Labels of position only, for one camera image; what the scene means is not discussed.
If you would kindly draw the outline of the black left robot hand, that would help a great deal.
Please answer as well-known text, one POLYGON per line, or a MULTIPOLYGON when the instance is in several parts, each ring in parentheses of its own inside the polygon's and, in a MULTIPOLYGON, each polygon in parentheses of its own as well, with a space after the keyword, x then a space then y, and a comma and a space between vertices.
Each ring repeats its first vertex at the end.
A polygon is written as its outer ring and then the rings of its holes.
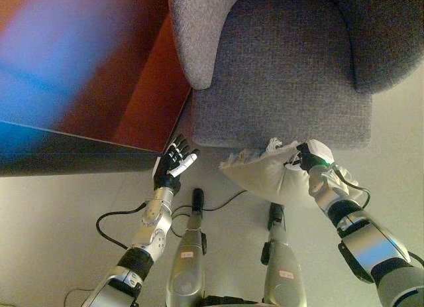
POLYGON ((178 135, 156 159, 152 173, 154 190, 169 188, 176 195, 181 188, 180 175, 198 158, 199 150, 190 151, 187 139, 178 135))

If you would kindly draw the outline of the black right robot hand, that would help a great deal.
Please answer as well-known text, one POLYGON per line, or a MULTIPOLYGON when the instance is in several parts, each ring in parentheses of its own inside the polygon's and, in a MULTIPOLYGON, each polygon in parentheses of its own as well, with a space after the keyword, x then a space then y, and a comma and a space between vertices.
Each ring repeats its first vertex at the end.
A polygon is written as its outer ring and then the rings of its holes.
POLYGON ((309 172, 314 166, 330 166, 334 163, 330 148, 316 139, 295 146, 296 152, 284 163, 289 170, 309 172))

